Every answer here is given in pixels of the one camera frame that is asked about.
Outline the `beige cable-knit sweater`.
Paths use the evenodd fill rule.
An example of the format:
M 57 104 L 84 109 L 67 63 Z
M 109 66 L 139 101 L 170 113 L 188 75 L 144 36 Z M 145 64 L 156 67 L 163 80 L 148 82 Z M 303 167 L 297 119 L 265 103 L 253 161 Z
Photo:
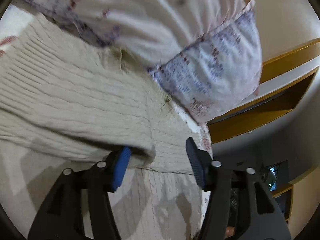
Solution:
M 65 168 L 115 147 L 133 154 L 110 194 L 123 239 L 192 239 L 201 191 L 185 151 L 206 132 L 127 55 L 98 49 L 37 14 L 1 56 L 1 204 L 26 236 Z

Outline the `wooden shelf unit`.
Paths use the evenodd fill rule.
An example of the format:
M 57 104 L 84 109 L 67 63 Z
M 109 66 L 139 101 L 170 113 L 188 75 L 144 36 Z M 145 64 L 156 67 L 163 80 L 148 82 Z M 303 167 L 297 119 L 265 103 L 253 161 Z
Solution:
M 315 213 L 319 205 L 319 167 L 312 167 L 289 180 L 288 162 L 283 161 L 264 168 L 260 175 L 287 224 L 290 219 L 305 223 Z

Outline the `pink floral pillow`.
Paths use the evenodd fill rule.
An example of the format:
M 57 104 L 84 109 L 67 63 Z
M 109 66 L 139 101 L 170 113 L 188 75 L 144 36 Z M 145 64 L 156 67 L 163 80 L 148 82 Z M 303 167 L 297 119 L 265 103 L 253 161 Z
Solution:
M 253 94 L 262 52 L 254 0 L 25 0 L 86 42 L 128 52 L 196 122 Z

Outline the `white floral bedspread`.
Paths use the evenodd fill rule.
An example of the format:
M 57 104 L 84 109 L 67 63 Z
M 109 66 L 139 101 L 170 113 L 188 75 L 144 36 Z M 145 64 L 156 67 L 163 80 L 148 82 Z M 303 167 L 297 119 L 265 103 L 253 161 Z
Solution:
M 8 6 L 1 18 L 1 56 L 37 14 L 37 10 L 21 0 L 14 0 Z

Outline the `wooden headboard frame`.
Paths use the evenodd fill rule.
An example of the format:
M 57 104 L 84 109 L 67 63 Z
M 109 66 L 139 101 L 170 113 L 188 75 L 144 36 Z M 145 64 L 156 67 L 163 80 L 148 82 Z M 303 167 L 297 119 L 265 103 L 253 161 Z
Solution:
M 263 63 L 258 95 L 211 120 L 212 143 L 249 133 L 293 111 L 319 70 L 319 38 Z

